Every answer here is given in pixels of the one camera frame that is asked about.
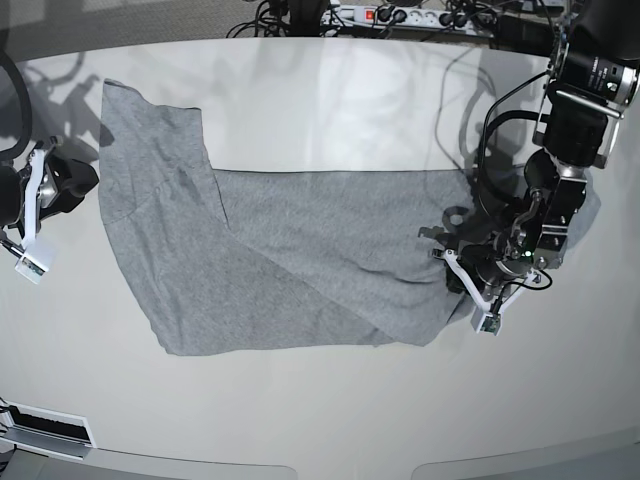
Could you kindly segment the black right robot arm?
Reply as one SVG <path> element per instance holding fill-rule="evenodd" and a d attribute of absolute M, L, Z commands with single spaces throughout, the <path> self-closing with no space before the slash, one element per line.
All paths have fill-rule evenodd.
<path fill-rule="evenodd" d="M 41 221 L 75 209 L 99 183 L 94 167 L 60 152 L 59 136 L 42 139 L 18 169 L 14 161 L 25 152 L 33 133 L 33 109 L 27 85 L 13 60 L 1 54 L 1 70 L 15 90 L 20 131 L 16 143 L 1 151 L 1 227 L 25 234 L 27 214 L 35 215 L 35 229 Z"/>

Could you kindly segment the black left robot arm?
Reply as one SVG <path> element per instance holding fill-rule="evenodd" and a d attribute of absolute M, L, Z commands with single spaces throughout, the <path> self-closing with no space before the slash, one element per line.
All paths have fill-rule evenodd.
<path fill-rule="evenodd" d="M 639 4 L 586 1 L 555 30 L 541 110 L 489 113 L 476 154 L 482 192 L 501 204 L 496 230 L 479 244 L 445 254 L 447 287 L 486 300 L 492 310 L 528 276 L 561 266 L 569 225 L 586 198 L 585 172 L 604 168 L 625 110 L 639 89 Z M 533 120 L 537 146 L 525 163 L 518 198 L 491 179 L 486 149 L 511 119 Z"/>

